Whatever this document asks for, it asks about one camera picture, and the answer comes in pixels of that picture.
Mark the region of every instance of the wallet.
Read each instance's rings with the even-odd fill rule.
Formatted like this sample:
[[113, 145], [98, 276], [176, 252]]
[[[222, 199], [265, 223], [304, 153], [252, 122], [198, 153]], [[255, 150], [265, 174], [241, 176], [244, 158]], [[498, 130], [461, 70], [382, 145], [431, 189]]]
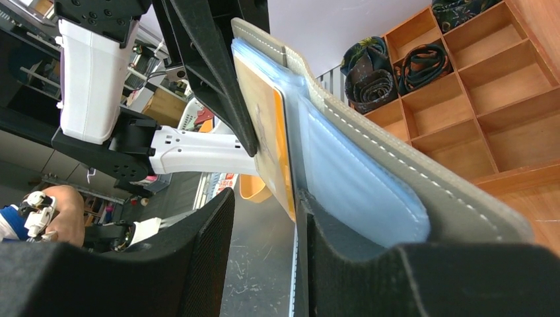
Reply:
[[[292, 219], [289, 199], [294, 201], [296, 188], [307, 190], [330, 215], [379, 246], [426, 241], [430, 222], [420, 199], [319, 113], [303, 76], [243, 39], [233, 40], [232, 52], [243, 97], [258, 127], [259, 175]], [[282, 103], [272, 98], [274, 92]], [[289, 157], [289, 164], [283, 157]], [[281, 166], [295, 181], [282, 175]]]
[[[278, 64], [303, 76], [314, 110], [365, 155], [415, 192], [429, 218], [429, 241], [533, 241], [532, 229], [522, 215], [390, 135], [331, 95], [314, 78], [305, 58], [296, 51], [239, 18], [232, 20], [232, 29], [236, 38], [243, 39]], [[350, 178], [358, 172], [346, 168], [344, 173]]]

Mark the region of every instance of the black mounting bracket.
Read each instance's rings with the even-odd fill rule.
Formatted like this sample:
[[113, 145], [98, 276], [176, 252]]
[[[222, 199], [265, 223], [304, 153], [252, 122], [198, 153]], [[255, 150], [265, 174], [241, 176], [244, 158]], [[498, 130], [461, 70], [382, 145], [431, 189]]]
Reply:
[[160, 128], [150, 117], [121, 107], [113, 134], [103, 144], [68, 137], [59, 128], [52, 145], [60, 153], [118, 180], [136, 182], [154, 174], [149, 157], [155, 154], [151, 144]]
[[151, 0], [55, 0], [55, 14], [126, 47], [132, 22], [148, 12]]

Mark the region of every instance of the rolled necktie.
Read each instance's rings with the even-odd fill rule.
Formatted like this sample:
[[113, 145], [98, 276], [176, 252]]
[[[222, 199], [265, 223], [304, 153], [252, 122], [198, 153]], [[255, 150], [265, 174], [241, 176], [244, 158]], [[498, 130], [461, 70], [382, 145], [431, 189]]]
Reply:
[[406, 55], [401, 67], [395, 66], [399, 94], [404, 96], [452, 71], [444, 48], [437, 44], [418, 46]]
[[385, 41], [378, 36], [365, 38], [349, 48], [340, 63], [340, 71], [348, 76], [348, 73], [356, 66], [358, 60], [365, 55], [368, 56], [373, 69], [392, 71], [387, 45]]
[[360, 114], [366, 114], [397, 98], [393, 74], [373, 70], [364, 55], [350, 70], [344, 84], [346, 97]]
[[491, 8], [500, 0], [432, 0], [432, 11], [443, 33]]

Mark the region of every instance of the robotic hand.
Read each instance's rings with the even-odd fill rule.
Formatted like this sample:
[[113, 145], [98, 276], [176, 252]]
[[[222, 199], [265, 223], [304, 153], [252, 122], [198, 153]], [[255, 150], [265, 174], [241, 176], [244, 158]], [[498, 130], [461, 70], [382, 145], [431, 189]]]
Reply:
[[56, 232], [45, 233], [48, 225], [56, 217], [56, 198], [44, 192], [32, 192], [21, 203], [18, 214], [25, 218], [28, 242], [50, 241], [55, 239]]

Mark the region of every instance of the orange card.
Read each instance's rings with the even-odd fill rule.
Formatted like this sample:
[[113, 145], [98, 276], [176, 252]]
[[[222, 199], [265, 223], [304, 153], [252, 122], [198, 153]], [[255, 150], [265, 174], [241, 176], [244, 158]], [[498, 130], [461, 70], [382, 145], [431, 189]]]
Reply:
[[292, 220], [295, 206], [288, 157], [282, 91], [260, 70], [234, 57], [241, 92], [259, 139], [257, 171]]

